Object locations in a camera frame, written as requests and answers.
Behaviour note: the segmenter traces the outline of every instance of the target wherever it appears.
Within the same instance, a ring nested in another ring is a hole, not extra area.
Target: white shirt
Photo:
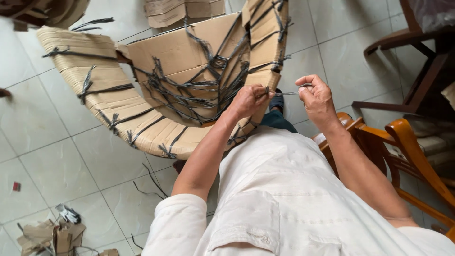
[[[311,139],[260,127],[220,164],[218,207],[158,204],[143,256],[455,255],[444,235],[394,228],[336,178]]]

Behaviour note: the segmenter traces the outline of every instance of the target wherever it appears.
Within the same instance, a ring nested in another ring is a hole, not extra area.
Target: hand
[[[297,86],[307,83],[311,84],[311,86],[300,87],[298,95],[305,103],[308,117],[322,133],[327,133],[333,128],[337,128],[341,123],[335,112],[330,88],[318,75],[304,76],[295,81]]]
[[[227,108],[228,113],[233,115],[237,121],[252,116],[261,104],[275,95],[274,92],[269,92],[268,95],[265,92],[266,88],[261,84],[242,87]]]

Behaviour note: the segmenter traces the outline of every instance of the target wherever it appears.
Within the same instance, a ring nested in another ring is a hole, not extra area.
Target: person
[[[338,120],[321,78],[295,84],[311,84],[298,88],[299,97],[327,139],[339,179],[318,145],[289,127],[277,97],[262,124],[281,128],[259,126],[222,159],[237,122],[274,96],[259,84],[244,86],[157,205],[142,255],[455,255],[447,237],[413,221]],[[218,206],[207,226],[206,200],[218,171]]]

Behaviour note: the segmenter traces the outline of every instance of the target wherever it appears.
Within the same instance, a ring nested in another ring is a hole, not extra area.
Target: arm
[[[341,182],[394,227],[418,226],[387,177],[365,156],[338,120],[330,88],[317,75],[295,82],[299,86],[306,83],[312,86],[299,88],[300,99],[310,120],[327,139]]]
[[[207,201],[231,132],[240,119],[251,116],[261,104],[274,96],[273,92],[268,95],[265,92],[265,87],[260,84],[240,89],[185,163],[171,195],[193,194]]]

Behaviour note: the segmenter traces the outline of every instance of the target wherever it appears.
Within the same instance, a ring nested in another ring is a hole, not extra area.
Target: forearm
[[[362,152],[341,124],[324,133],[341,182],[391,224],[415,225],[404,201],[387,177]]]
[[[237,122],[236,116],[229,109],[221,114],[185,163],[171,195],[194,194],[207,201],[226,143]]]

